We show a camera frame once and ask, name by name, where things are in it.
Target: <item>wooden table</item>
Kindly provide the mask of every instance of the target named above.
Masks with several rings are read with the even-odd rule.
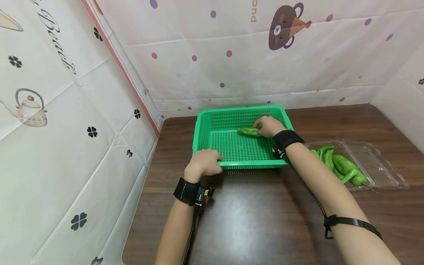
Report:
[[[403,265],[424,260],[424,156],[374,106],[288,110],[306,142],[367,141],[381,150],[409,190],[353,192],[370,222]],[[123,261],[154,264],[179,177],[191,158],[196,117],[167,119],[140,197]],[[190,264],[344,264],[324,239],[323,217],[289,167],[228,170],[204,177],[216,188],[201,208]]]

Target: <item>hand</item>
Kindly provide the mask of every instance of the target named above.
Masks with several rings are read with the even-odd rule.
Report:
[[[252,127],[259,128],[258,135],[266,138],[274,137],[277,133],[287,130],[281,122],[269,116],[260,117]]]
[[[224,158],[216,150],[206,149],[194,153],[184,171],[184,179],[190,183],[197,183],[202,175],[212,176],[222,173],[223,169],[217,161]]]

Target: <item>green plastic basket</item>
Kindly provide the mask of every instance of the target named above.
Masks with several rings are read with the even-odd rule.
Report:
[[[239,127],[251,127],[262,116],[272,116],[293,130],[284,109],[278,105],[211,109],[197,116],[193,139],[193,154],[202,149],[218,150],[224,157],[218,164],[224,169],[276,168],[287,163],[272,155],[274,140],[248,137],[237,132]]]

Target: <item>teapot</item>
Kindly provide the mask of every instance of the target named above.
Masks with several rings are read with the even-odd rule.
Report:
[[[41,100],[41,106],[36,101],[34,101],[34,97],[32,96],[28,96],[27,99],[22,101],[22,103],[20,104],[18,94],[21,91],[29,91],[31,93],[36,94]],[[16,90],[15,98],[16,102],[18,103],[16,109],[1,99],[0,103],[2,103],[6,107],[6,109],[9,110],[10,113],[12,113],[13,116],[18,118],[19,121],[25,125],[31,127],[43,127],[47,125],[47,117],[45,114],[47,110],[44,109],[44,101],[40,94],[31,89],[20,88]]]

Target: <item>clear plastic container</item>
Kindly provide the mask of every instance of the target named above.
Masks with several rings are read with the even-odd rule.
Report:
[[[397,174],[392,165],[381,156],[381,152],[368,142],[329,141],[306,144],[311,150],[333,145],[334,154],[342,155],[355,163],[367,177],[370,187],[377,189],[407,189],[408,184],[403,176]],[[365,186],[356,187],[347,182],[349,190],[367,189]]]

